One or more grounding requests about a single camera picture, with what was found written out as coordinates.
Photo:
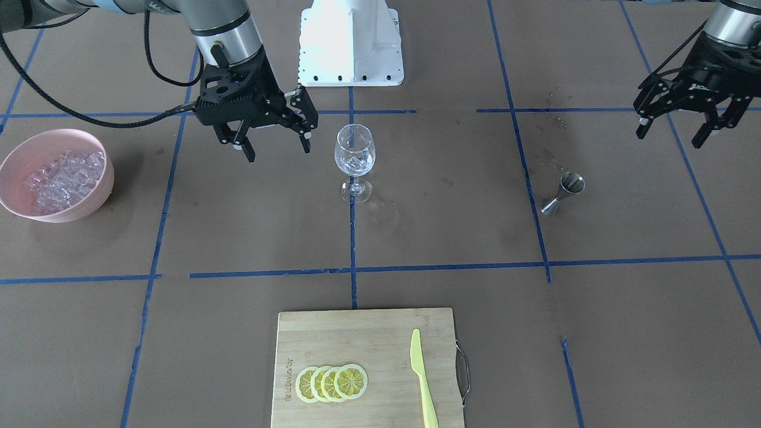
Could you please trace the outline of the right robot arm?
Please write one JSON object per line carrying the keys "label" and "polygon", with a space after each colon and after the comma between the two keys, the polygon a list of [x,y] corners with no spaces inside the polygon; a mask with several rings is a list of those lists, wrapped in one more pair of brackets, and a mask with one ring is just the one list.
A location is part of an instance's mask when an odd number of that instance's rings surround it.
{"label": "right robot arm", "polygon": [[299,136],[305,153],[319,115],[302,85],[285,93],[280,89],[249,5],[244,1],[3,1],[2,33],[45,29],[68,24],[88,11],[143,16],[144,51],[149,67],[149,28],[152,14],[182,16],[199,53],[199,72],[187,82],[199,85],[199,97],[149,119],[115,124],[74,111],[44,92],[28,75],[6,41],[2,52],[19,76],[50,105],[99,127],[134,129],[165,118],[193,112],[202,125],[215,131],[221,144],[231,144],[253,162],[256,154],[248,131],[281,125]]}

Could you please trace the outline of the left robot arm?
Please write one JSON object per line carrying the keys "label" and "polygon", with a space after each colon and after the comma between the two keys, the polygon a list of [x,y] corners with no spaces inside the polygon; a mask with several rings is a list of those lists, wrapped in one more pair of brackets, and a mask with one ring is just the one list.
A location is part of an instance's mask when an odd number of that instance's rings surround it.
{"label": "left robot arm", "polygon": [[722,129],[734,129],[760,96],[760,5],[720,1],[707,19],[639,85],[633,108],[638,139],[656,118],[682,109],[706,121],[693,136],[694,148]]}

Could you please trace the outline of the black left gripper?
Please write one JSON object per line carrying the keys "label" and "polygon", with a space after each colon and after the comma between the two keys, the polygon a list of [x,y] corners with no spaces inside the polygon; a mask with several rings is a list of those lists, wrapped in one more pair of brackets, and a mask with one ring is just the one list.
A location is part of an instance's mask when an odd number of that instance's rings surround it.
{"label": "black left gripper", "polygon": [[734,129],[759,98],[759,71],[759,46],[729,46],[701,33],[682,66],[659,67],[639,85],[637,138],[644,139],[659,116],[682,109],[706,117],[692,138],[701,149],[710,136]]}

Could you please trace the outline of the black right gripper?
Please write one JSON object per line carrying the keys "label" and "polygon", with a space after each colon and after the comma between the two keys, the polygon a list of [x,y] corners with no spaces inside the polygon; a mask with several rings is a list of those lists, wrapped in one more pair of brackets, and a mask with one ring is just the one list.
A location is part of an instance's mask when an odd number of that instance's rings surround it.
{"label": "black right gripper", "polygon": [[269,125],[293,130],[304,153],[312,151],[316,108],[303,85],[288,94],[280,89],[263,47],[238,65],[206,65],[199,83],[199,122],[212,127],[221,144],[242,150],[248,162],[256,159],[249,129]]}

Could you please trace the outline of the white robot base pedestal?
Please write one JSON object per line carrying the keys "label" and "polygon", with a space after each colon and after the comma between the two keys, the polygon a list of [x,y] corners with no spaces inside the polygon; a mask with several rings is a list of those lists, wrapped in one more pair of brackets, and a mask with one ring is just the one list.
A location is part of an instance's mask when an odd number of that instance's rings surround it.
{"label": "white robot base pedestal", "polygon": [[301,12],[297,81],[312,87],[402,85],[398,11],[385,1],[314,1]]}

